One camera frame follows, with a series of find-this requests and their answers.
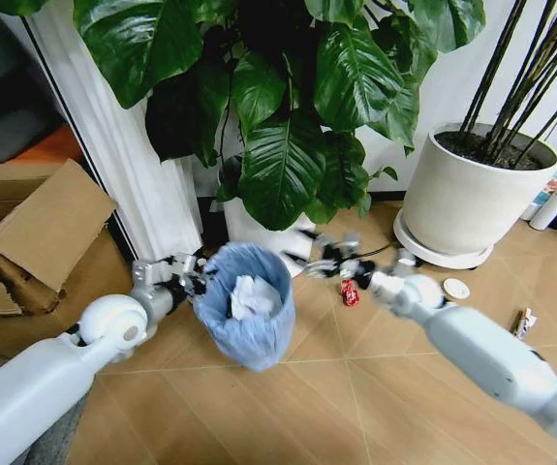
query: wooden floor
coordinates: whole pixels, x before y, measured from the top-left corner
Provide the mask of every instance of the wooden floor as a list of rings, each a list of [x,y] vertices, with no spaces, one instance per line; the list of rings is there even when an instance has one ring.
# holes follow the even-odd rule
[[[390,237],[398,206],[345,211],[323,230],[357,231],[362,251]],[[390,262],[394,251],[376,257]],[[557,232],[519,222],[465,281],[467,300],[503,326],[530,306],[527,342],[557,370]],[[127,362],[98,377],[69,456],[88,464],[553,464],[557,442],[482,394],[414,324],[366,293],[342,305],[338,282],[298,277],[292,345],[264,373],[221,356],[188,304]]]

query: blue plastic bag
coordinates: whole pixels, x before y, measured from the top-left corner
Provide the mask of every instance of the blue plastic bag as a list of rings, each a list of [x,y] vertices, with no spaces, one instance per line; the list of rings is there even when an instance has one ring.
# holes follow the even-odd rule
[[[217,269],[205,295],[194,299],[194,312],[222,352],[254,371],[263,371],[284,356],[294,331],[295,307],[291,275],[279,257],[252,244],[230,243],[205,266]],[[253,315],[238,321],[231,312],[237,276],[261,276],[280,294],[282,308],[272,316]]]

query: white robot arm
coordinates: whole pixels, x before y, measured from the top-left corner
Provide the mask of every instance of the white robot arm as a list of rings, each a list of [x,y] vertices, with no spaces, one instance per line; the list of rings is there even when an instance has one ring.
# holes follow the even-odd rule
[[[478,310],[446,303],[435,280],[411,274],[416,261],[408,251],[399,251],[394,266],[378,269],[360,259],[354,235],[335,244],[323,234],[303,233],[321,247],[322,258],[308,263],[286,255],[303,264],[308,274],[354,279],[394,315],[418,323],[440,353],[480,389],[557,438],[557,376],[537,351]]]
[[[129,357],[183,299],[202,294],[208,278],[186,254],[135,262],[133,276],[131,296],[98,298],[68,332],[33,344],[0,368],[0,465],[71,409],[106,364]]]

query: cardboard box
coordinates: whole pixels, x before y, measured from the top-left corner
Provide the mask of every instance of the cardboard box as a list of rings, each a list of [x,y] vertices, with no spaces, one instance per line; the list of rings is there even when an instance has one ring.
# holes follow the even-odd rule
[[[82,152],[69,126],[63,125],[19,156],[0,165],[0,221],[22,203],[68,159]]]
[[[102,295],[130,291],[129,267],[104,229],[113,210],[68,161],[0,223],[0,355],[60,334]]]

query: green leaf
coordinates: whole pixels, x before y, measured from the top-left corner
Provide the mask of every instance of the green leaf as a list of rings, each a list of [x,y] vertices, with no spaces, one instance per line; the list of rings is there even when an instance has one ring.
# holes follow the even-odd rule
[[[201,33],[186,2],[75,0],[74,5],[77,31],[124,109],[201,56]]]
[[[318,225],[329,223],[331,219],[334,218],[334,215],[336,215],[337,211],[338,208],[326,204],[319,198],[314,198],[313,201],[311,201],[304,210],[306,216],[310,219],[310,221]]]
[[[241,59],[232,76],[232,102],[244,135],[280,107],[287,83],[256,51]]]
[[[237,186],[241,177],[241,157],[234,156],[227,158],[224,166],[220,169],[220,186],[216,200],[218,202],[228,202],[237,197]]]
[[[349,133],[324,133],[325,173],[317,197],[338,208],[354,206],[366,193],[368,173],[362,167],[364,147]]]
[[[315,108],[334,131],[352,131],[383,118],[403,84],[362,17],[354,29],[335,24],[321,38]]]
[[[409,0],[420,29],[439,51],[469,44],[484,26],[482,0]]]
[[[382,173],[387,174],[388,176],[390,176],[395,181],[398,181],[398,174],[396,173],[396,170],[393,167],[379,168],[373,174],[371,174],[371,179],[374,178],[374,177],[381,176]]]
[[[433,46],[416,22],[402,11],[383,17],[379,28],[371,32],[375,43],[394,62],[398,71],[418,83],[437,59]]]
[[[406,150],[414,149],[414,132],[418,124],[419,92],[416,84],[406,85],[387,103],[377,121],[368,126]]]
[[[246,143],[239,195],[248,213],[272,231],[284,230],[314,199],[325,169],[324,136],[304,112],[270,118]]]
[[[201,61],[182,76],[160,82],[149,98],[146,132],[160,160],[196,154],[216,164],[216,130],[229,100],[229,73],[222,62]]]
[[[237,0],[189,0],[194,22],[220,22],[237,6]]]
[[[39,11],[47,0],[0,0],[0,13],[28,16]]]
[[[371,209],[371,203],[373,202],[373,199],[371,199],[371,195],[370,194],[366,194],[364,197],[362,197],[362,199],[359,201],[358,205],[357,205],[357,214],[359,215],[360,218],[363,218],[366,216],[366,214],[368,213],[368,210]]]
[[[364,0],[306,0],[308,13],[314,19],[352,25],[364,5]]]

